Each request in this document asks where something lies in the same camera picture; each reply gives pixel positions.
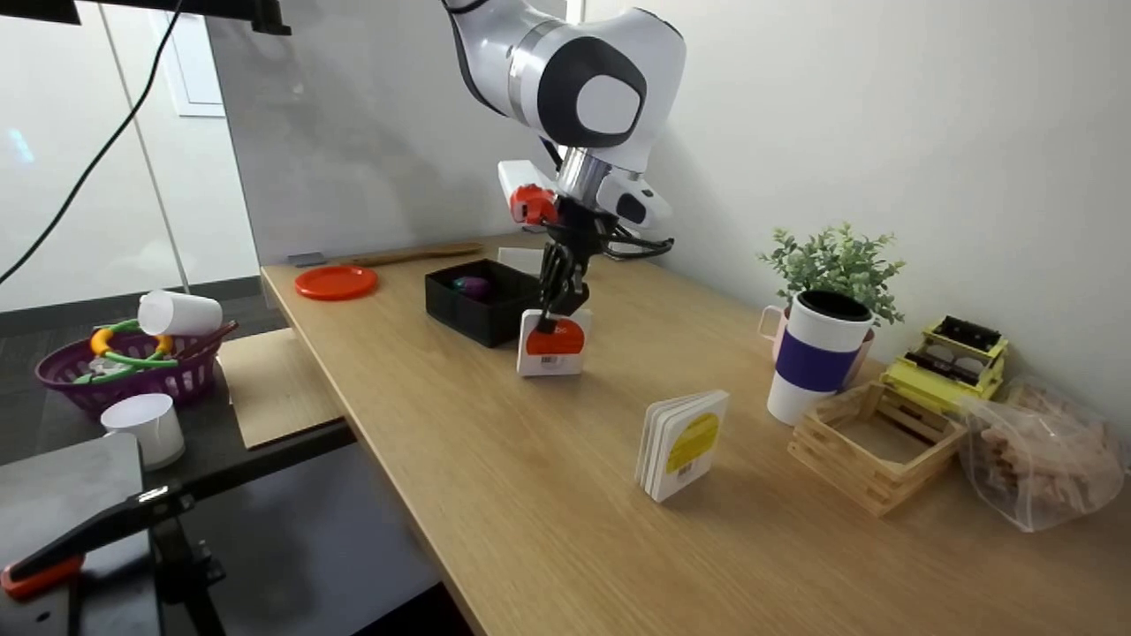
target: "green plant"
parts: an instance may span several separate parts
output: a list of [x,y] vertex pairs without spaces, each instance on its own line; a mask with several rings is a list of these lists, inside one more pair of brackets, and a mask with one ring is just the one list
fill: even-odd
[[892,261],[883,253],[892,245],[892,233],[857,237],[848,224],[828,225],[813,237],[773,228],[773,250],[763,253],[763,261],[769,261],[783,280],[778,297],[790,300],[790,294],[835,290],[867,305],[876,320],[892,325],[903,317],[887,286],[903,268],[903,261]]

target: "purple stripe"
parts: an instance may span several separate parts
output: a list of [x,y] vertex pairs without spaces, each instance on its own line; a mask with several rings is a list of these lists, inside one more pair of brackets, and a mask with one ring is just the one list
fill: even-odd
[[853,354],[828,354],[828,350],[816,350],[816,345],[796,340],[783,330],[780,354],[778,354],[778,374],[800,390],[808,390],[808,392],[835,392],[844,386],[853,360],[854,360],[854,350]]

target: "small card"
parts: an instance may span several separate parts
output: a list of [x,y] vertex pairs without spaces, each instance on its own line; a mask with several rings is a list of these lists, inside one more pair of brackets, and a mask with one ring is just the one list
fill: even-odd
[[518,374],[581,374],[588,367],[588,340],[595,325],[591,305],[584,305],[573,315],[549,317],[550,330],[542,325],[542,311],[523,311],[518,320],[518,350],[515,350],[515,372]]
[[709,469],[729,392],[677,397],[649,403],[642,414],[636,484],[664,502]]

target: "plastic bag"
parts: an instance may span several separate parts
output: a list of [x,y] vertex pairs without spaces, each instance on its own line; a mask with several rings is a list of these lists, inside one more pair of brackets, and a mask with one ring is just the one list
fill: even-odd
[[1091,517],[1125,489],[1120,442],[1038,381],[969,410],[962,467],[976,495],[1024,533]]

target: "purple basket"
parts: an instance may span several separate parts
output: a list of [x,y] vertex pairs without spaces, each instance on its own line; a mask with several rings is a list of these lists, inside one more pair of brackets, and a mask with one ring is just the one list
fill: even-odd
[[[141,374],[126,374],[126,377],[114,377],[114,381],[73,386],[73,377],[82,377],[87,372],[87,363],[96,360],[87,340],[82,340],[82,344],[70,344],[56,354],[43,357],[34,367],[34,377],[47,390],[65,392],[73,407],[82,407],[90,418],[98,418],[110,403],[139,397],[139,392],[169,392],[173,403],[192,403],[192,400],[211,392],[220,344],[232,330],[237,330],[237,320],[228,320],[207,334],[169,340],[175,367],[155,367],[155,372],[141,372]],[[114,334],[114,350],[121,350],[126,357],[148,357],[152,345],[155,345],[155,340],[148,340],[143,331],[115,331]]]

